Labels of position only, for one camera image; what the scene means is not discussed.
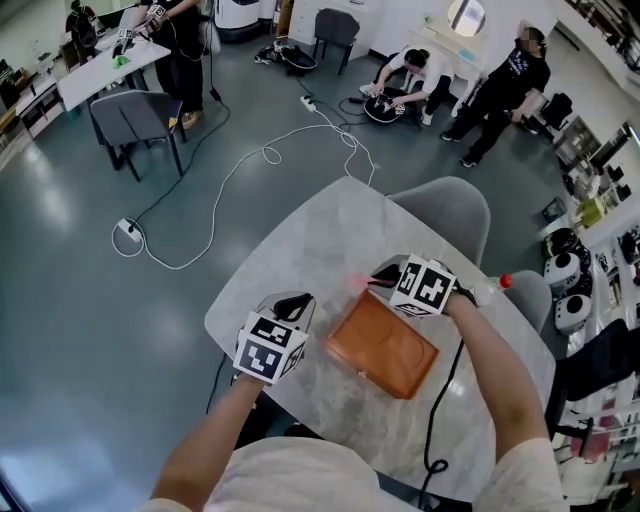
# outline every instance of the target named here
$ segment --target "white robot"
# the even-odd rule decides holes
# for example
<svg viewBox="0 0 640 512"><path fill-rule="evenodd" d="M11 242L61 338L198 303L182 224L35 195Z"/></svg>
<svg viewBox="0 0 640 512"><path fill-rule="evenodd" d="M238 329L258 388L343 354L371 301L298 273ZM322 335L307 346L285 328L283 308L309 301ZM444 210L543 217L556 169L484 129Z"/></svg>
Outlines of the white robot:
<svg viewBox="0 0 640 512"><path fill-rule="evenodd" d="M268 32L275 5L276 0L214 0L213 19L220 40L242 43Z"/></svg>

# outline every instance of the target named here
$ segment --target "electrical cord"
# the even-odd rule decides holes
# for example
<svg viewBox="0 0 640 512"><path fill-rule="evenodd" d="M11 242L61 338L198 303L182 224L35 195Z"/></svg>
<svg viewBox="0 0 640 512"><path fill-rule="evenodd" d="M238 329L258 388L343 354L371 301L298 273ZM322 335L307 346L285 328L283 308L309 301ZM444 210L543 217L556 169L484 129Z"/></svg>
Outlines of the electrical cord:
<svg viewBox="0 0 640 512"><path fill-rule="evenodd" d="M151 206L149 206L146 210L144 210L140 215L138 215L134 220L133 223L134 224L138 224L138 222L142 219L142 217L144 217L147 213L149 213L151 210L153 210L156 206L158 206L169 194L171 194L171 192L174 191L174 189L182 182L182 180L184 179L184 177L187 175L187 173L189 172L189 169L191 168L191 165L193 164L193 160L196 156L196 153L198 152L198 149L200 149L200 146L202 146L202 143L208 139L211 135L213 135L215 132L217 132L220 128L222 128L225 124L227 124L227 121L229 121L229 118L231 117L231 110L229 109L229 107L227 107L227 105L220 100L220 104L224 107L224 109L227 111L227 115L224 118L224 120L217 126L215 126L213 129L211 129L209 132L207 132L205 135L203 135L200 140L198 141L198 143L196 144L196 147L194 148L194 150L191 152L191 158L189 159L189 163L186 165L186 167L184 168L184 172L182 173L182 176L180 176L176 182L171 185L171 187L169 187L169 190L167 190L164 194L162 194L158 199L156 199L153 204Z"/></svg>
<svg viewBox="0 0 640 512"><path fill-rule="evenodd" d="M331 110L335 115L337 115L341 120L342 123L338 125L338 128L340 128L341 130L344 130L345 132L350 132L351 131L351 127L352 126L358 126L361 124L367 124L367 123L352 123L350 121L347 120L347 118L345 118L340 112L338 112L335 108L333 108L331 105L329 105L327 102L322 101L322 100L316 100L314 99L316 94L309 89L303 82L302 82L302 77L300 77L299 75L296 76L296 80L298 81L298 83L300 84L300 87L302 87L302 89L307 93L307 95L305 96L310 102L312 103L319 103L320 105L324 105L325 107L327 107L329 110ZM340 103L342 104L343 101L348 100L349 98L345 98L344 100L342 100ZM352 114L351 112L347 112L346 110L344 110L343 108L340 108L340 110L342 110L345 114L350 114L350 115L354 115L354 116L359 116L361 114Z"/></svg>
<svg viewBox="0 0 640 512"><path fill-rule="evenodd" d="M426 510L424 507L427 506L425 497L426 490L429 482L431 481L431 477L433 475L437 475L438 473L443 473L449 468L449 462L445 459L437 459L433 461L433 464L429 463L429 448L431 447L431 436L433 434L433 422L435 419L436 411L438 410L438 406L442 399L444 398L444 394L447 392L449 388L449 384L453 381L453 377L455 377L456 369L458 368L458 363L460 362L460 356L462 355L462 349L464 348L464 340L460 341L460 345L458 346L458 351L456 352L456 356L453 359L453 363L451 364L451 370L449 370L449 377L447 377L447 381L444 386L440 390L436 401L431 407L431 411L429 412L429 425L427 427L427 439L424 444L424 467L427 470L427 476L424 479L424 483L422 484L422 488L420 489L420 497L418 498L418 508L420 510Z"/></svg>
<svg viewBox="0 0 640 512"><path fill-rule="evenodd" d="M218 371L216 372L216 379L213 381L213 388L211 389L211 394L209 395L209 401L207 402L207 410L205 414L209 414L209 409L211 409L211 402L213 401L213 395L216 393L216 388L218 387L218 379L220 379L220 372L222 371L222 367L224 366L225 361L227 360L227 354L222 353L222 361L220 361L220 366L218 366Z"/></svg>
<svg viewBox="0 0 640 512"><path fill-rule="evenodd" d="M213 245L213 239L215 237L215 233L216 233L216 211L218 210L218 204L220 203L220 199L222 198L222 193L224 192L224 187L227 184L227 181L229 181L229 179L231 179L231 177L234 175L234 173L238 170L238 168L242 165L242 163L247 160L248 158L250 158L251 156L255 155L256 153L262 153L262 157L267 161L267 163L269 165L279 165L280 163L282 163L282 155L280 154L280 152L274 148L272 148L271 146L273 144L275 144L276 142L279 142L281 140L286 139L287 137L290 137L291 135L294 135L296 133L299 132L303 132L306 130L312 130L312 129L316 129L316 128L331 128L333 131L335 131L336 133L338 133L340 135L340 139L342 140L343 144L345 144L347 147L353 149L353 151L351 152L351 155L349 155L349 158L347 158L346 162L344 163L344 171L347 174L347 176L351 176L351 173L349 172L349 162L351 162L351 159L356 155L356 153L358 152L358 148L362 148L364 149L364 151L367 154L367 158L369 159L369 164L371 165L371 173L369 174L369 178L367 180L367 185L371 185L371 180L373 179L373 175L376 172L376 168L375 165L373 163L373 160L371 159L371 153L369 152L369 150L360 143L360 141L353 135L351 135L350 133L348 133L347 131L339 128L338 126L334 125L331 120L324 115L322 112L320 112L315 105L313 106L313 112L322 116L327 124L317 124L317 125L311 125L311 126L305 126L303 128L297 128L295 130L290 131L289 133L282 135L280 137L277 137L276 139L273 139L272 141L268 142L267 144L265 144L264 146L257 148L249 153L247 153L246 155L244 155L239 161L238 163L235 165L235 167L231 170L231 172L227 175L227 177L223 180L222 185L220 186L220 191L218 192L218 196L216 197L216 200L214 202L213 205L213 209L211 212L211 235L209 237L209 241L206 245L206 247L200 252L198 253L195 257L193 257L191 260L189 260L187 263L183 264L183 265L179 265L179 266L173 266L173 265L169 265L168 263L162 261L160 258L158 258L157 256L155 256L151 250L149 249L149 244L147 243L147 237L144 233L144 230L142 229L142 226L140 225L139 222L129 219L127 218L126 220L129 221L131 223L131 228L129 229L129 231L133 231L133 227L135 227L135 229L137 229L140 232L140 237L141 237L141 247L140 249L133 253L133 254L127 254L127 253L123 253L120 249L118 249L118 247L116 246L115 243L115 234L116 231L119 229L118 224L116 224L113 228L113 231L111 232L111 245L113 246L114 250L120 254L120 256L124 256L126 258L133 258L135 256L138 256L140 253L142 253L143 250L145 250L147 252L147 254L149 255L149 257L154 260L155 262L159 263L160 265L162 265L163 267L169 269L169 270L182 270L187 268L189 265L195 263L196 261L198 261L200 258L202 258L202 256L204 256L209 249L211 248L211 246ZM277 160L271 160L267 154L268 152L271 152L272 154L275 154ZM147 212L143 212L143 214L141 214L139 216L139 218L141 218L142 215L146 214Z"/></svg>
<svg viewBox="0 0 640 512"><path fill-rule="evenodd" d="M356 112L349 112L348 110L346 110L342 105L345 101L349 101L351 98L344 98L343 100L340 101L340 103L338 103L338 108L340 110L342 110L342 112L344 112L345 114L348 114L350 116L355 116L355 117L361 117L361 116L366 116L367 113L366 112L360 112L360 113L356 113Z"/></svg>

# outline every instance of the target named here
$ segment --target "white t-shirt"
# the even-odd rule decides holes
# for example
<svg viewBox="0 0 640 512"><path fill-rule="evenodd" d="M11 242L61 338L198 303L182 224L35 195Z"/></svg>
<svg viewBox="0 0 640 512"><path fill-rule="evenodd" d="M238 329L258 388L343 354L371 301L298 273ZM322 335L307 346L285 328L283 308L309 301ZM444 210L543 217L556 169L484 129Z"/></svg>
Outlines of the white t-shirt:
<svg viewBox="0 0 640 512"><path fill-rule="evenodd" d="M206 512L415 512L382 491L348 448L317 439L274 437L234 452ZM498 462L474 512L569 512L548 439L532 439ZM138 512L192 512L152 500Z"/></svg>
<svg viewBox="0 0 640 512"><path fill-rule="evenodd" d="M453 80L453 66L451 62L439 51L434 50L428 46L407 46L398 55L396 55L389 62L389 67L396 71L404 66L405 55L409 50L425 50L429 52L429 58L427 59L427 65L418 73L424 79L422 90L427 94L431 94L441 76L448 76Z"/></svg>

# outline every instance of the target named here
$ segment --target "marble table top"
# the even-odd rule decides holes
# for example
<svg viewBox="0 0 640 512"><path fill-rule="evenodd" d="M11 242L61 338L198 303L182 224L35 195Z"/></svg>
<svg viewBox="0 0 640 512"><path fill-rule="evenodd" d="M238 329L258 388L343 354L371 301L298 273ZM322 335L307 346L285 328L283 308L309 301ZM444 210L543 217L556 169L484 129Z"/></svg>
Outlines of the marble table top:
<svg viewBox="0 0 640 512"><path fill-rule="evenodd" d="M396 254L415 253L446 263L463 285L485 276L443 238L372 188L342 178L285 219L229 280L206 315L205 327L233 359L238 330L247 314L272 293L301 290L317 306L305 358L267 394L328 441L355 450L374 469L420 488L426 471L423 450L431 406L453 362L460 335L451 319L407 319L440 350L412 400L396 400L328 355L323 342L358 295L347 285ZM523 360L546 407L555 360L538 334L502 294L482 313ZM449 469L434 475L428 491L473 501L495 464L495 433L480 395L469 355L463 351L456 376L434 423L430 460Z"/></svg>

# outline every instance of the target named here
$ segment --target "black shirt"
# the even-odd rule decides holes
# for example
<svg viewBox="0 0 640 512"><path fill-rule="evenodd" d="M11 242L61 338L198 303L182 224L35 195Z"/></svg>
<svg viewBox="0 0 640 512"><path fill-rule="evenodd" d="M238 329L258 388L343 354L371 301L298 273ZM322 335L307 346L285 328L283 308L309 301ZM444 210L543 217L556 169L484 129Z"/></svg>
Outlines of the black shirt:
<svg viewBox="0 0 640 512"><path fill-rule="evenodd" d="M170 9L173 9L176 5L178 5L182 0L140 0L140 5L159 5L161 7L164 7L167 11ZM192 24L195 23L195 25L197 26L198 24L198 7L197 6L193 6L190 7L189 9L187 9L186 11L178 14L177 16L174 16L173 18L171 18L171 21L174 24L177 25L182 25L185 22L189 23L191 22Z"/></svg>
<svg viewBox="0 0 640 512"><path fill-rule="evenodd" d="M508 96L508 102L518 107L531 89L544 92L551 77L551 70L543 58L537 58L520 49L520 39L516 47L493 73L489 82Z"/></svg>

